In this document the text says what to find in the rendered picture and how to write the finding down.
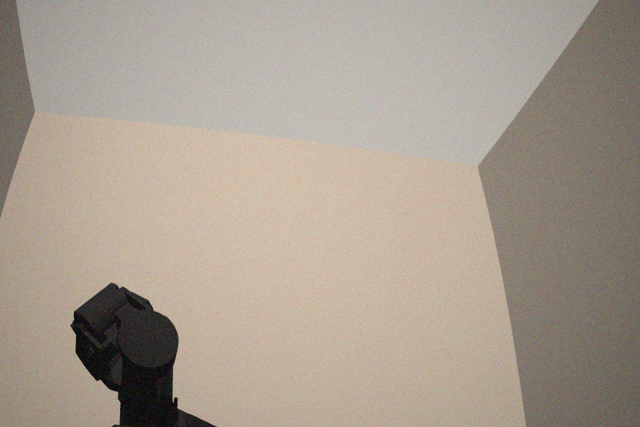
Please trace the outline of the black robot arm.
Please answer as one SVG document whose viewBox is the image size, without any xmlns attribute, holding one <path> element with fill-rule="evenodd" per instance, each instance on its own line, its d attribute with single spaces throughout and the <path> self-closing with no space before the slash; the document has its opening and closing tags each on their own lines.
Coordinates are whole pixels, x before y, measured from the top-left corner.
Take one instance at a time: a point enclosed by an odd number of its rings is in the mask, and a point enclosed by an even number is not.
<svg viewBox="0 0 640 427">
<path fill-rule="evenodd" d="M 74 312 L 75 352 L 93 378 L 118 392 L 126 382 L 173 387 L 178 333 L 149 301 L 110 283 Z M 218 427 L 169 403 L 164 427 Z"/>
</svg>

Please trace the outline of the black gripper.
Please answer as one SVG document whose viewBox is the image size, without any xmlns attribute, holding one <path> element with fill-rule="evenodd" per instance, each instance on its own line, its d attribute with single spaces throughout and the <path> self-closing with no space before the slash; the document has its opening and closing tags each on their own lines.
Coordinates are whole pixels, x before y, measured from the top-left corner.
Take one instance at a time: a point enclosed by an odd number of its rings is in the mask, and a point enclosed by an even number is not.
<svg viewBox="0 0 640 427">
<path fill-rule="evenodd" d="M 156 384 L 126 382 L 118 390 L 120 424 L 112 427 L 164 427 L 172 390 Z"/>
</svg>

